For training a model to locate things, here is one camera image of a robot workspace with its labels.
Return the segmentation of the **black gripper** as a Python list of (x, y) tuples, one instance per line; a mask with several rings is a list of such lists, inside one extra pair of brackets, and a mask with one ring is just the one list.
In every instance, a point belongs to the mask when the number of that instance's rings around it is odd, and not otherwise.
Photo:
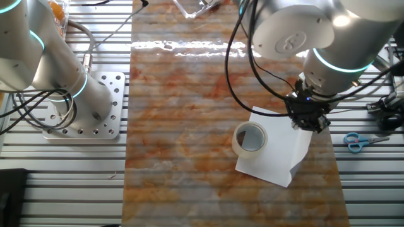
[(311, 130), (310, 120), (315, 132), (320, 133), (330, 125), (325, 116), (331, 111), (330, 104), (320, 103), (312, 97), (311, 90), (304, 89), (305, 82), (297, 80), (295, 90), (285, 98), (287, 113), (292, 121), (293, 128)]

